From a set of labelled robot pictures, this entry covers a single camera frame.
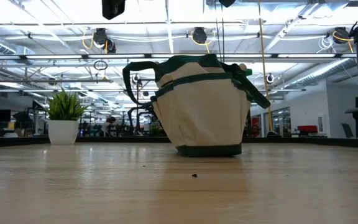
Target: white plant pot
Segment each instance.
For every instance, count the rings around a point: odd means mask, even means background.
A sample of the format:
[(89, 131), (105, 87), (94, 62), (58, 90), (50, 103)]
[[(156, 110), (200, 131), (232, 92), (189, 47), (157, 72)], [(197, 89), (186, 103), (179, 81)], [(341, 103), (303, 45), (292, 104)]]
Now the white plant pot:
[(78, 134), (77, 121), (48, 121), (50, 143), (55, 145), (74, 144)]

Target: green plant leaves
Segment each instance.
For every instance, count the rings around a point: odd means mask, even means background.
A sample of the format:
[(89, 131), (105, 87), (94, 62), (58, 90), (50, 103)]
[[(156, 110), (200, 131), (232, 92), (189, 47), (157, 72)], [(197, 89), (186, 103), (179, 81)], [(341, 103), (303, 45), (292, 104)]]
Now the green plant leaves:
[(76, 93), (69, 94), (64, 89), (48, 102), (49, 108), (45, 111), (51, 120), (77, 121), (87, 109), (87, 106), (81, 106)]

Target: table surface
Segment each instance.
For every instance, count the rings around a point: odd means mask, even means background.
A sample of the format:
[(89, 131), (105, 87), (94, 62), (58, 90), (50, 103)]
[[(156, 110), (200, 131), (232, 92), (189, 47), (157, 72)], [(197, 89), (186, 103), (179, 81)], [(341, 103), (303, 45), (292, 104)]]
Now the table surface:
[(358, 148), (171, 144), (0, 148), (0, 223), (358, 223)]

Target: bag handle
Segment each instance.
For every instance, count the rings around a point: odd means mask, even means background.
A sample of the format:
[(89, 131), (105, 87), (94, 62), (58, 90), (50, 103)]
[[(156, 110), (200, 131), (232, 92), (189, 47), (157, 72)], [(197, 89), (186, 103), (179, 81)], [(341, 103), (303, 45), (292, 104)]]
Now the bag handle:
[(152, 68), (154, 72), (157, 72), (157, 64), (155, 62), (131, 62), (124, 69), (122, 69), (122, 76), (124, 78), (125, 88), (129, 98), (140, 106), (149, 106), (151, 103), (141, 103), (136, 100), (134, 93), (132, 92), (131, 87), (131, 71), (137, 72), (141, 70), (146, 70)]
[(227, 65), (221, 62), (221, 66), (225, 72), (233, 74), (233, 79), (241, 83), (242, 89), (247, 93), (250, 101), (254, 101), (264, 109), (270, 106), (269, 100), (246, 77), (249, 72), (243, 71), (238, 64)]

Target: light fixture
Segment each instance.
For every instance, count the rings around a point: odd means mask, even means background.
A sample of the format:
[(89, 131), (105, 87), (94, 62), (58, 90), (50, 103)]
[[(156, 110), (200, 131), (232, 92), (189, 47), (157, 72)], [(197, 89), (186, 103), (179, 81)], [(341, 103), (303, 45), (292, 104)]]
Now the light fixture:
[(0, 90), (0, 93), (18, 93), (20, 90)]
[(331, 58), (335, 54), (279, 54), (279, 58)]
[(0, 82), (0, 85), (12, 87), (12, 88), (23, 88), (22, 85), (19, 85), (17, 83), (11, 83), (11, 82)]
[(38, 94), (38, 93), (30, 93), (31, 95), (33, 96), (36, 96), (36, 97), (40, 97), (40, 98), (45, 98), (44, 96)]
[(273, 89), (273, 90), (268, 90), (268, 91), (277, 91), (277, 92), (280, 92), (280, 91), (306, 91), (306, 89), (280, 89), (280, 90), (276, 90), (276, 89)]
[(342, 54), (342, 58), (357, 58), (357, 54)]
[(16, 55), (1, 55), (0, 60), (19, 60), (20, 57)]
[(144, 54), (106, 54), (89, 55), (89, 58), (144, 58)]
[(177, 55), (203, 56), (203, 54), (152, 54), (152, 58), (170, 58)]
[[(262, 58), (262, 54), (225, 54), (226, 58)], [(265, 58), (272, 57), (271, 54), (265, 54)]]
[(90, 98), (94, 98), (95, 100), (98, 100), (99, 99), (99, 96), (96, 94), (96, 93), (93, 93), (93, 92), (87, 92), (85, 93), (88, 97)]
[(266, 76), (266, 82), (268, 82), (268, 83), (273, 83), (274, 82), (274, 76), (271, 73), (269, 73)]
[(53, 92), (54, 90), (23, 90), (24, 92), (28, 92), (28, 93), (34, 93), (34, 92), (38, 92), (38, 93), (46, 93), (46, 92)]
[(82, 55), (28, 55), (27, 59), (81, 59)]

